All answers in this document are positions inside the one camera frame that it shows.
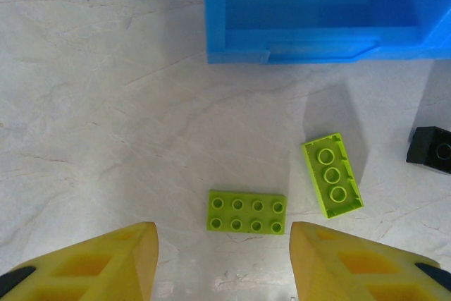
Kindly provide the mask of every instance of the marble surface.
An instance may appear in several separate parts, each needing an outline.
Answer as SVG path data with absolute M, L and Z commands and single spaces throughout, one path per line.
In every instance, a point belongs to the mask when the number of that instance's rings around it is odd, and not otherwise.
M 155 221 L 153 300 L 290 300 L 289 235 L 207 233 L 217 185 L 451 269 L 450 177 L 405 163 L 451 129 L 451 62 L 208 66 L 202 0 L 0 0 L 0 268 Z M 326 220 L 299 144 L 339 131 L 365 207 Z

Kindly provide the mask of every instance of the table surface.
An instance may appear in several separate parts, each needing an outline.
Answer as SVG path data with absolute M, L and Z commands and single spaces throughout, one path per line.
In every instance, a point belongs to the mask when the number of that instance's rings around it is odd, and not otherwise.
M 0 268 L 131 223 L 153 300 L 290 300 L 311 221 L 451 269 L 449 176 L 406 164 L 451 129 L 450 61 L 209 66 L 202 0 L 0 0 Z M 342 133 L 365 207 L 326 220 L 299 145 Z M 208 233 L 211 188 L 288 196 L 282 236 Z

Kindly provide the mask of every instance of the green 2x3 brick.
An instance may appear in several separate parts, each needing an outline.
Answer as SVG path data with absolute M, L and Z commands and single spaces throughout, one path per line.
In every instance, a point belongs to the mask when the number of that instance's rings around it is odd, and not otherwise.
M 282 235 L 287 198 L 283 195 L 211 190 L 208 231 Z
M 340 133 L 306 142 L 302 151 L 326 218 L 364 206 Z

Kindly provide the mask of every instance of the green 2x4 brick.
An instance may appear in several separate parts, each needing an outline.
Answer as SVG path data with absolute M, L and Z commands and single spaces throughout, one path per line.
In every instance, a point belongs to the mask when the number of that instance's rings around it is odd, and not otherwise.
M 282 235 L 287 198 L 283 195 L 211 190 L 206 229 Z
M 326 218 L 364 206 L 340 133 L 306 142 L 302 151 Z

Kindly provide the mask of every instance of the blue plastic bin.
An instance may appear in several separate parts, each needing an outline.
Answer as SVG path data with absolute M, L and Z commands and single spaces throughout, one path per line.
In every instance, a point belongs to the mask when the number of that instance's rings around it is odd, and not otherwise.
M 451 57 L 451 0 L 205 0 L 209 63 Z

